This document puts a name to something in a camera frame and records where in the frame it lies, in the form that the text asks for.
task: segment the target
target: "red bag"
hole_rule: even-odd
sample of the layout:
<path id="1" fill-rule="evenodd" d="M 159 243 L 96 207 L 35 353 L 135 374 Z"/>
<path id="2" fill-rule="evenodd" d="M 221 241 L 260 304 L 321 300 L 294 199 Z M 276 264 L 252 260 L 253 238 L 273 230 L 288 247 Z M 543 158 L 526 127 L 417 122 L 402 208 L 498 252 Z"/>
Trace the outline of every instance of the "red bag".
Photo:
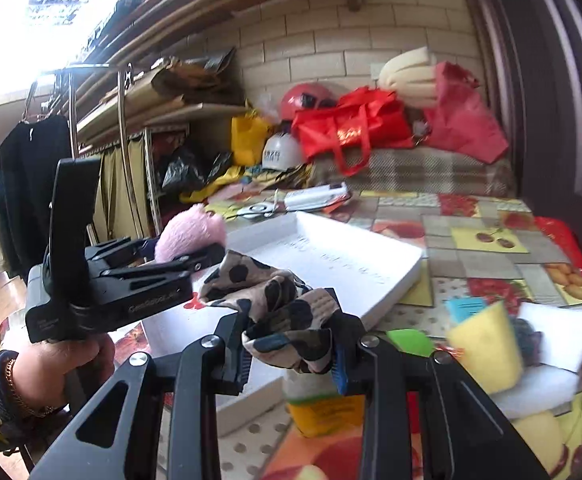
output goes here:
<path id="1" fill-rule="evenodd" d="M 335 108 L 296 112 L 292 130 L 306 158 L 333 152 L 338 170 L 346 176 L 368 164 L 373 147 L 413 147 L 404 104 L 396 100 L 395 92 L 367 86 L 343 95 Z M 362 148 L 362 160 L 348 167 L 342 148 L 357 145 Z"/>
<path id="2" fill-rule="evenodd" d="M 494 163 L 508 148 L 498 121 L 475 90 L 479 83 L 468 70 L 444 62 L 436 66 L 437 107 L 424 111 L 431 127 L 425 143 Z"/>
<path id="3" fill-rule="evenodd" d="M 568 225 L 562 220 L 545 216 L 536 216 L 535 224 L 545 235 L 562 248 L 568 259 L 582 273 L 582 251 Z"/>

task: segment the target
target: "white helmet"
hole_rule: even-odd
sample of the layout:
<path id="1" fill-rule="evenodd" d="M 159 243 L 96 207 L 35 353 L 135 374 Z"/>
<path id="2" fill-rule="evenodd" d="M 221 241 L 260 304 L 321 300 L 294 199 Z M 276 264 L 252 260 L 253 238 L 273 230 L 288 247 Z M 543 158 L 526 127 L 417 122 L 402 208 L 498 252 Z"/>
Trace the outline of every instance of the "white helmet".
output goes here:
<path id="1" fill-rule="evenodd" d="M 304 164 L 300 143 L 291 134 L 279 133 L 270 137 L 262 152 L 262 168 L 285 171 Z"/>

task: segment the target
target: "black jacket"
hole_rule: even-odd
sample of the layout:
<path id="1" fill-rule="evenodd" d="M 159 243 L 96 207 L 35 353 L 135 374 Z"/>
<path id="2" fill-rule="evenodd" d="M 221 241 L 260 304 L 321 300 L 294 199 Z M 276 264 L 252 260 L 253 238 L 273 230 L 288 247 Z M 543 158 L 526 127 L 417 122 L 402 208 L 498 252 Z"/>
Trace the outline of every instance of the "black jacket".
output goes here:
<path id="1" fill-rule="evenodd" d="M 70 156 L 63 116 L 19 123 L 0 146 L 0 239 L 12 274 L 25 282 L 48 244 L 57 163 Z"/>

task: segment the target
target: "white device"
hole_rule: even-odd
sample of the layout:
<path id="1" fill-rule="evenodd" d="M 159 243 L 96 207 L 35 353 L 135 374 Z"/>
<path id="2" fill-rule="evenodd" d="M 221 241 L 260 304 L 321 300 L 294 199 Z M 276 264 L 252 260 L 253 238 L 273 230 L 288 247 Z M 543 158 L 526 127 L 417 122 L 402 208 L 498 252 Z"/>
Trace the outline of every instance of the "white device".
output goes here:
<path id="1" fill-rule="evenodd" d="M 280 212 L 291 211 L 312 211 L 322 209 L 337 202 L 344 202 L 350 198 L 348 187 L 345 182 L 339 184 L 327 184 L 326 186 L 309 187 L 290 191 L 284 197 L 283 208 L 278 209 L 277 191 L 273 202 L 259 202 L 240 209 L 238 216 L 255 219 L 260 215 L 270 217 L 278 210 Z"/>

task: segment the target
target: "metal pole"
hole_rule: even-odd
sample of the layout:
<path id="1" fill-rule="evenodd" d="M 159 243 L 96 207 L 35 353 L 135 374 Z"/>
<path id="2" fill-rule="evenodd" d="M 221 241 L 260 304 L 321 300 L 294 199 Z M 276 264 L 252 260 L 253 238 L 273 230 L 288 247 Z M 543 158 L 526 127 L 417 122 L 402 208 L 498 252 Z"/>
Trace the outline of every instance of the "metal pole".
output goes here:
<path id="1" fill-rule="evenodd" d="M 71 137 L 71 155 L 78 158 L 78 113 L 75 99 L 75 79 L 73 72 L 69 70 L 69 136 Z"/>
<path id="2" fill-rule="evenodd" d="M 155 183 L 155 168 L 153 165 L 153 132 L 150 128 L 144 129 L 144 162 L 146 165 L 146 184 L 148 186 L 147 195 L 149 205 L 151 206 L 151 215 L 153 217 L 153 227 L 155 234 L 162 234 L 162 217 L 160 216 L 160 204 L 156 197 L 157 185 Z"/>
<path id="3" fill-rule="evenodd" d="M 125 82 L 126 73 L 130 70 L 130 65 L 125 70 L 117 73 L 117 120 L 120 126 L 120 147 L 122 149 L 122 167 L 124 168 L 124 180 L 126 182 L 126 192 L 131 205 L 131 217 L 135 234 L 142 238 L 142 225 L 140 223 L 140 213 L 137 208 L 135 197 L 135 187 L 133 187 L 133 175 L 131 174 L 131 161 L 129 159 L 128 138 L 126 137 L 126 103 L 125 103 Z"/>

